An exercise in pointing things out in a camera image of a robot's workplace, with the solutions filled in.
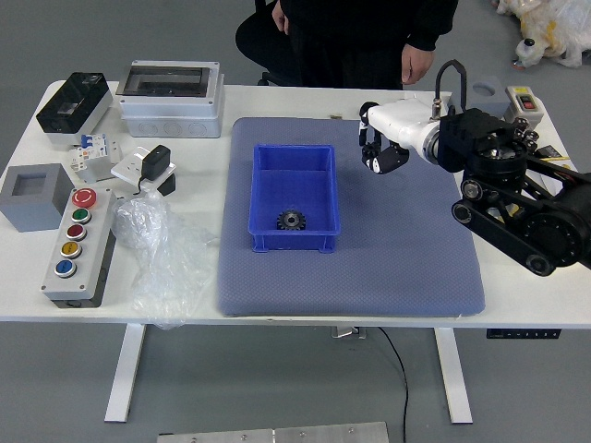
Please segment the person's right hand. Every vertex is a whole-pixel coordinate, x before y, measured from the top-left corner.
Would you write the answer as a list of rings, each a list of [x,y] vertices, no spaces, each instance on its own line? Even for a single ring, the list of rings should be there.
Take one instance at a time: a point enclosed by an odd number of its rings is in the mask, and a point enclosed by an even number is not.
[[[280,32],[283,32],[284,34],[288,35],[290,22],[289,22],[289,18],[283,12],[283,8],[282,8],[280,0],[276,1],[275,6],[273,7],[273,10],[271,12],[271,16],[272,16],[273,22],[275,23],[277,29]]]

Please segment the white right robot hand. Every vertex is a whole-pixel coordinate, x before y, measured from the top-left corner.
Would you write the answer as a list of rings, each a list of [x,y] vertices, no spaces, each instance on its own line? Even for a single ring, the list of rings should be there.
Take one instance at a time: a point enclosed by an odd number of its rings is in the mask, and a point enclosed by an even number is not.
[[[411,150],[426,162],[438,163],[440,121],[419,99],[366,102],[359,116],[362,162],[373,173],[388,174],[405,165]]]

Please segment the person's left hand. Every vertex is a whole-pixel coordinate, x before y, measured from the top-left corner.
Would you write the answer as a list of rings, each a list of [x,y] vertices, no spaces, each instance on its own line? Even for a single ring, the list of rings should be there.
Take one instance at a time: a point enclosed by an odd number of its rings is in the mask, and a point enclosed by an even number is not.
[[[422,50],[406,44],[402,50],[402,84],[416,84],[428,73],[434,59],[435,51]]]

